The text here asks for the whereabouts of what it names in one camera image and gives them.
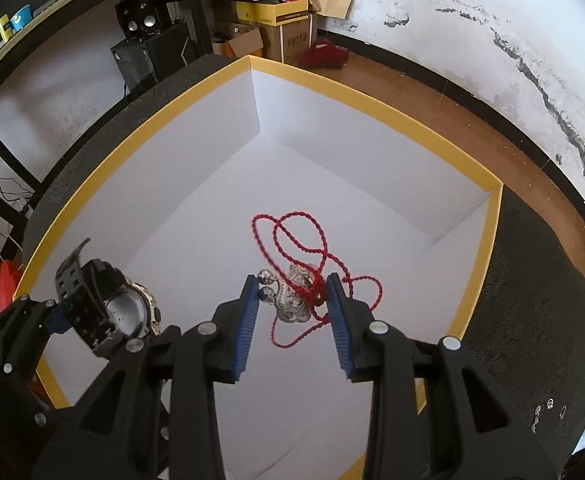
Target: open box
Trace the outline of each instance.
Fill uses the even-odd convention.
[[[378,319],[424,341],[461,337],[490,259],[501,187],[394,108],[244,57],[167,104],[99,165],[41,241],[18,294],[54,297],[58,265],[91,237],[82,260],[107,260],[143,283],[162,326],[185,331],[266,267],[252,217],[304,210],[353,274],[381,280]],[[307,223],[289,228],[318,245]],[[356,298],[375,296],[374,285],[355,286]],[[351,467],[365,451],[371,384],[346,381],[329,327],[279,349],[273,319],[262,304],[247,370],[235,385],[215,385],[226,468],[237,479],[358,478]],[[278,339],[308,326],[280,323]],[[39,372],[63,406],[105,364],[70,331],[50,338]],[[422,403],[419,388],[418,396]]]

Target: yellow box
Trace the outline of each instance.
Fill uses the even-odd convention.
[[[264,25],[283,25],[307,18],[307,0],[295,0],[280,4],[255,4],[236,2],[237,18]]]

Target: damaged wall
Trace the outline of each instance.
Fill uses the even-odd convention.
[[[490,104],[585,199],[585,0],[353,0],[325,28],[414,60]]]

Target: small silver bell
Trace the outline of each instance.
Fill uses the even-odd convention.
[[[259,299],[265,303],[274,304],[274,289],[271,286],[263,286],[259,289]]]
[[[272,285],[272,283],[274,283],[275,281],[274,274],[270,272],[270,270],[268,269],[260,270],[259,273],[256,275],[256,279],[262,285]]]

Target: red cloth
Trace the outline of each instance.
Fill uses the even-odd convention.
[[[317,40],[309,50],[299,58],[303,68],[342,68],[350,54],[339,48],[332,41]]]
[[[21,271],[13,262],[4,260],[0,270],[0,314],[13,302],[16,286],[21,279]]]

